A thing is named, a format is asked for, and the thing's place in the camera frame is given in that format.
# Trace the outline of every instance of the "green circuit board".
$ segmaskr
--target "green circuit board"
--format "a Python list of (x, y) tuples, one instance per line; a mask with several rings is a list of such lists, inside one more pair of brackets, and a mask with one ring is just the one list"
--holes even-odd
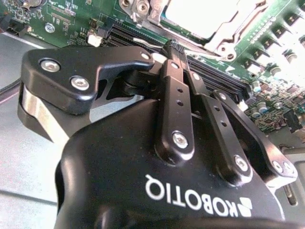
[[(299, 85), (297, 80), (277, 79), (270, 73), (270, 69), (276, 65), (275, 62), (262, 67), (261, 71), (253, 74), (246, 65), (248, 60), (254, 60), (254, 54), (264, 50), (264, 42), (269, 39), (276, 40), (274, 31), (279, 28), (288, 28), (287, 19), (296, 15), (301, 20), (305, 16), (305, 0), (274, 0), (264, 11), (262, 17), (253, 25), (242, 40), (236, 45), (237, 58), (233, 62), (217, 61), (204, 58), (200, 55), (193, 58), (218, 69), (243, 83), (251, 84), (259, 81), (261, 92), (254, 93), (256, 98), (245, 113), (265, 133), (275, 130), (275, 124), (283, 119), (283, 114), (291, 109), (305, 112), (305, 85)], [(87, 34), (91, 29), (90, 21), (95, 20), (97, 26), (103, 26), (109, 18), (121, 23), (130, 30), (137, 30), (150, 39), (160, 43), (167, 41), (166, 37), (156, 34), (146, 28), (137, 28), (131, 18), (120, 8), (117, 0), (47, 0), (44, 5), (32, 11), (21, 8), (20, 0), (0, 0), (0, 16), (11, 14), (13, 18), (21, 23), (29, 25), (28, 34), (40, 40), (53, 44), (57, 47), (67, 45), (87, 44)], [(46, 23), (51, 23), (55, 32), (48, 33), (45, 30)], [(198, 41), (190, 32), (180, 28), (178, 25), (162, 21), (163, 26), (179, 33), (192, 41)], [(293, 34), (296, 42), (304, 38), (304, 34), (298, 32)], [(295, 46), (287, 46), (287, 52), (293, 52)], [(267, 110), (258, 117), (252, 117), (251, 108), (256, 107), (259, 102), (266, 102)], [(276, 109), (275, 103), (281, 103), (281, 108)]]

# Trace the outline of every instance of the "cable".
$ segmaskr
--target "cable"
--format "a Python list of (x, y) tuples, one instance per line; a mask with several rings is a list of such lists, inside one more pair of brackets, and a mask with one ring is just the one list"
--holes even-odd
[(15, 95), (19, 94), (20, 78), (0, 89), (0, 105), (10, 100)]

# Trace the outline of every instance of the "black plastic part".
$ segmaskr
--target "black plastic part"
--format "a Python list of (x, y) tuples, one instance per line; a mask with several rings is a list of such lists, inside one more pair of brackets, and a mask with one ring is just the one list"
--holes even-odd
[[(155, 139), (157, 154), (167, 163), (177, 166), (194, 154), (194, 136), (189, 87), (183, 83), (183, 69), (173, 60), (164, 63), (161, 73), (161, 100)], [(173, 134), (185, 136), (187, 146), (181, 148)]]
[(290, 132), (293, 134), (295, 131), (300, 130), (303, 126), (300, 124), (299, 119), (297, 118), (295, 111), (290, 110), (284, 114), (284, 118), (289, 127)]
[[(226, 212), (229, 217), (242, 217), (238, 206), (240, 198), (244, 197), (252, 201), (251, 211), (248, 211), (253, 218), (282, 220), (275, 197), (255, 172), (252, 182), (238, 188), (227, 185), (217, 175), (211, 163), (212, 152), (206, 147), (206, 128), (198, 118), (192, 118), (196, 148), (192, 159), (181, 167), (168, 166), (160, 160), (153, 147), (158, 103), (157, 100), (139, 101), (83, 128), (68, 141), (61, 159), (65, 191), (56, 229), (94, 228), (103, 221), (107, 208), (125, 210), (130, 219), (128, 225), (217, 216), (213, 209), (208, 213), (209, 207), (200, 199), (190, 199), (188, 203), (185, 199), (187, 190), (200, 197), (207, 194), (211, 200), (221, 198), (230, 204), (236, 203), (236, 212), (225, 203), (227, 210), (219, 205), (219, 212)], [(164, 193), (158, 200), (151, 199), (145, 188), (147, 175), (158, 179), (168, 194)], [(160, 189), (152, 185), (151, 192), (158, 195)], [(179, 206), (175, 201), (180, 194)]]
[[(221, 101), (237, 137), (247, 145), (246, 155), (251, 165), (270, 187), (281, 187), (295, 181), (297, 171), (289, 171), (284, 163), (291, 168), (294, 165), (273, 145), (258, 127), (242, 112), (225, 92), (216, 90), (213, 96)], [(281, 165), (283, 172), (277, 171), (273, 163)]]
[[(99, 80), (116, 77), (123, 71), (149, 70), (154, 60), (144, 59), (150, 54), (140, 47), (65, 48), (32, 50), (22, 61), (21, 80), (34, 94), (70, 114), (88, 112), (98, 94)], [(58, 62), (61, 69), (51, 73), (40, 66), (43, 60)], [(80, 91), (70, 84), (73, 76), (84, 77), (89, 89)]]
[[(188, 85), (191, 87), (193, 110), (199, 111), (207, 126), (209, 146), (214, 163), (220, 175), (233, 186), (251, 182), (252, 168), (235, 135), (221, 103), (208, 96), (202, 79), (196, 80), (193, 72), (186, 72)], [(243, 171), (236, 164), (236, 157), (242, 158), (245, 164)]]
[(267, 219), (170, 219), (139, 223), (130, 229), (304, 229), (304, 227)]

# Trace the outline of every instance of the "capacitor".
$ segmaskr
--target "capacitor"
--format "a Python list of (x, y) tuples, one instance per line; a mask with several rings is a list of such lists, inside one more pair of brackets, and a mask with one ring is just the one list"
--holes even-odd
[(266, 112), (268, 110), (266, 103), (265, 102), (260, 102), (257, 104), (257, 109), (258, 112), (263, 114), (264, 112)]
[(276, 80), (282, 79), (283, 78), (283, 74), (282, 74), (282, 70), (279, 67), (274, 67), (270, 70), (271, 75), (273, 75), (273, 77)]
[(281, 120), (279, 121), (279, 124), (280, 124), (281, 126), (287, 126), (285, 119), (281, 119)]
[(297, 59), (297, 55), (294, 54), (294, 53), (292, 53), (292, 54), (286, 56), (286, 59), (288, 60), (288, 62), (289, 62), (290, 64), (294, 64), (294, 62), (295, 62), (296, 59)]
[(274, 107), (276, 110), (279, 110), (279, 109), (281, 109), (281, 108), (283, 107), (283, 104), (280, 103), (280, 102), (278, 102), (278, 103), (275, 103), (275, 104), (273, 105), (273, 107)]
[(253, 118), (258, 118), (261, 114), (258, 112), (258, 109), (256, 107), (253, 107), (251, 109), (251, 116)]
[(258, 93), (262, 90), (258, 80), (252, 82), (252, 90), (254, 93)]
[(280, 129), (281, 129), (281, 125), (280, 125), (279, 123), (275, 123), (275, 124), (274, 124), (274, 128), (275, 128), (276, 130), (280, 130)]

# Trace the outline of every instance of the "electrolytic capacitor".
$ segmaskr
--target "electrolytic capacitor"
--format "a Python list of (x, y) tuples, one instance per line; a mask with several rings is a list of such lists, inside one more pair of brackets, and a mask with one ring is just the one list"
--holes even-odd
[(280, 125), (279, 123), (275, 123), (275, 124), (274, 124), (274, 128), (275, 128), (276, 130), (280, 130), (280, 129), (281, 129), (281, 125)]
[(256, 107), (253, 107), (251, 109), (251, 116), (253, 118), (258, 118), (261, 114), (258, 112), (258, 109)]
[(253, 90), (254, 93), (258, 93), (262, 90), (262, 88), (259, 84), (259, 81), (252, 82), (252, 90)]
[(268, 110), (265, 102), (258, 103), (257, 104), (257, 109), (258, 109), (258, 112), (261, 113), (261, 114)]
[(280, 122), (279, 122), (279, 124), (280, 124), (281, 126), (287, 126), (285, 119), (281, 119)]
[(273, 77), (276, 80), (283, 78), (282, 70), (279, 67), (274, 67), (273, 69), (270, 70), (270, 73), (271, 73), (271, 75), (273, 75)]

